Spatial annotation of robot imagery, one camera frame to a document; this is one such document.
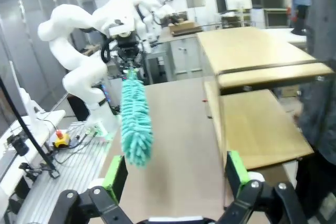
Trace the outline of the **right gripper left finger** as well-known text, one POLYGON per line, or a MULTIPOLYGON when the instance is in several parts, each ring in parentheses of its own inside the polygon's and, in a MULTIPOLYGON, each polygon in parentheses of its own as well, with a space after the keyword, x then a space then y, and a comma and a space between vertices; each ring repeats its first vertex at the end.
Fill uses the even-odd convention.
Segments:
POLYGON ((101 186, 83 193, 64 190, 56 202, 56 223, 89 223, 100 218, 103 223, 131 223, 119 206, 128 171, 124 156, 114 156, 101 186))

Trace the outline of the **person's left hand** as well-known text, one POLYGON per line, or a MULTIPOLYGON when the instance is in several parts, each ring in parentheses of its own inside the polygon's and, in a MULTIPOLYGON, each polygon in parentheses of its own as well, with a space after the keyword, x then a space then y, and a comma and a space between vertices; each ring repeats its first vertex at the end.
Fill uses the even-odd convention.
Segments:
POLYGON ((297 101, 293 106, 292 117, 294 120, 297 120, 302 114, 303 104, 300 101, 297 101))

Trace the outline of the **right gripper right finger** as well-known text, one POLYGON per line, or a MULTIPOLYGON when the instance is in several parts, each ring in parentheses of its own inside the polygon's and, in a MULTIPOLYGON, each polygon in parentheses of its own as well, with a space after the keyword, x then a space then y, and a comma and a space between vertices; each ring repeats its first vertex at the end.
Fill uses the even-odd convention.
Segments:
POLYGON ((253 212, 263 212, 270 223, 307 223, 295 189, 290 182, 270 186, 252 179, 237 151, 228 151, 225 175, 234 201, 223 214, 223 223, 247 223, 253 212))

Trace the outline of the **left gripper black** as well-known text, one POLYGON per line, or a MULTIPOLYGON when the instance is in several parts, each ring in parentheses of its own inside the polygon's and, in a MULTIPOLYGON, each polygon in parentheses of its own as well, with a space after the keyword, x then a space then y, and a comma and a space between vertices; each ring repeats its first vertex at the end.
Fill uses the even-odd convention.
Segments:
POLYGON ((128 77, 131 68, 131 61, 124 56, 133 56, 132 64, 133 71, 138 76, 140 70, 143 68, 144 55, 142 51, 139 51, 138 40, 136 33, 130 33, 127 37, 122 37, 120 35, 116 36, 116 41, 118 45, 118 56, 120 59, 120 72, 128 77))

